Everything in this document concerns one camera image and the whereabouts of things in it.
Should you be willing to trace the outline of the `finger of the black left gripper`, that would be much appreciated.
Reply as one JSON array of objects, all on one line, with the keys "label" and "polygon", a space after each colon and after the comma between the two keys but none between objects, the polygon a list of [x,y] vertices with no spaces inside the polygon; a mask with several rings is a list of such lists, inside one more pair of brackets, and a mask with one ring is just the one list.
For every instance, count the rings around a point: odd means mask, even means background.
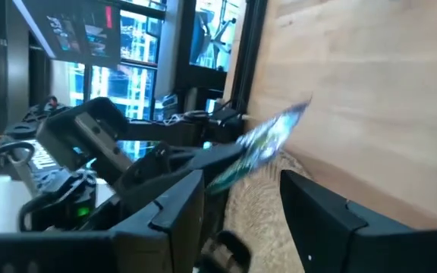
[{"label": "finger of the black left gripper", "polygon": [[126,207],[143,207],[195,170],[202,171],[209,185],[244,153],[238,143],[209,149],[159,143],[116,180],[116,196]]},{"label": "finger of the black left gripper", "polygon": [[179,121],[170,125],[162,122],[130,122],[126,140],[162,141],[170,146],[202,146],[205,142],[232,143],[244,132],[243,121]]}]

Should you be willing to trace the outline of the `black metal table frame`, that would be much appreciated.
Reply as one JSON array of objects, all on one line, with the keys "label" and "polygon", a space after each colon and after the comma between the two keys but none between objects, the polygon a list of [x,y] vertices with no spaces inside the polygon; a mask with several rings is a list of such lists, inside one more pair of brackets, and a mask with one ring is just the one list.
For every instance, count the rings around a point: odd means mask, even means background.
[{"label": "black metal table frame", "polygon": [[237,111],[247,110],[268,1],[246,0],[247,6],[231,88],[231,107]]}]

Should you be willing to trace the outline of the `round woven placemat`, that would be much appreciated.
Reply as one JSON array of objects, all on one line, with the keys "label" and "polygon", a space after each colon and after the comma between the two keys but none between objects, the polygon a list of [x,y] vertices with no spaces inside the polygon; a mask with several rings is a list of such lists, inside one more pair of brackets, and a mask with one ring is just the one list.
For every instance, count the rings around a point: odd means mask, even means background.
[{"label": "round woven placemat", "polygon": [[281,151],[272,162],[239,180],[229,192],[225,228],[250,248],[249,273],[304,273],[279,191],[280,173],[288,169],[308,176],[298,160]]}]

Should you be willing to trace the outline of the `dark green tea packet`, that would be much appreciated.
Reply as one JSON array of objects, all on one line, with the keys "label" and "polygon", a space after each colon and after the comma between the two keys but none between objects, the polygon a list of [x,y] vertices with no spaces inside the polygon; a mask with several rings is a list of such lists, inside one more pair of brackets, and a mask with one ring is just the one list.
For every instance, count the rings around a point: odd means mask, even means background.
[{"label": "dark green tea packet", "polygon": [[292,105],[240,136],[236,144],[241,144],[244,154],[215,177],[206,187],[206,192],[217,194],[227,190],[242,178],[270,163],[282,149],[309,105],[310,101]]}]

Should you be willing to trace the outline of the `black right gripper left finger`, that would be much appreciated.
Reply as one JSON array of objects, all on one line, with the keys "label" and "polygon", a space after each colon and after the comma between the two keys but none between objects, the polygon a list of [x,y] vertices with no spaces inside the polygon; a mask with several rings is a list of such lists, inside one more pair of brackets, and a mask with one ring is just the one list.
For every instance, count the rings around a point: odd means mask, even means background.
[{"label": "black right gripper left finger", "polygon": [[195,170],[107,231],[0,234],[0,273],[191,273],[203,191]]}]

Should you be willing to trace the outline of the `large window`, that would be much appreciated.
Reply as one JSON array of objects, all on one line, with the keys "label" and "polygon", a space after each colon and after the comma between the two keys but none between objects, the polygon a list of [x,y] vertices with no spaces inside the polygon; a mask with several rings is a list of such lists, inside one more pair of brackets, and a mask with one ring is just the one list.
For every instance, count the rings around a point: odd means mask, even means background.
[{"label": "large window", "polygon": [[107,97],[130,119],[162,120],[178,93],[198,91],[212,111],[230,70],[241,0],[115,0],[121,62],[64,64],[72,106]]}]

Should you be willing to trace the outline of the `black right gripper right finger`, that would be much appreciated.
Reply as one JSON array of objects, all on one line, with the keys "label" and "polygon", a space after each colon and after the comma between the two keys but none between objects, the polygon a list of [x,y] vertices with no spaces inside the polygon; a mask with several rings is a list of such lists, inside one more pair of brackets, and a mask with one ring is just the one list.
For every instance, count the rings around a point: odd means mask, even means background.
[{"label": "black right gripper right finger", "polygon": [[437,230],[415,230],[283,170],[280,195],[306,273],[437,273]]}]

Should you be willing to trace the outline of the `black monitor with red stripe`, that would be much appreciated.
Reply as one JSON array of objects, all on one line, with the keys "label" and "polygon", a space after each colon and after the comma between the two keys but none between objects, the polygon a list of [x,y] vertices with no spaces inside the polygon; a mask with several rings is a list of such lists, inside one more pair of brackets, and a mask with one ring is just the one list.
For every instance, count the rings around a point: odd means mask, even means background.
[{"label": "black monitor with red stripe", "polygon": [[51,59],[110,68],[121,62],[117,1],[12,1]]}]

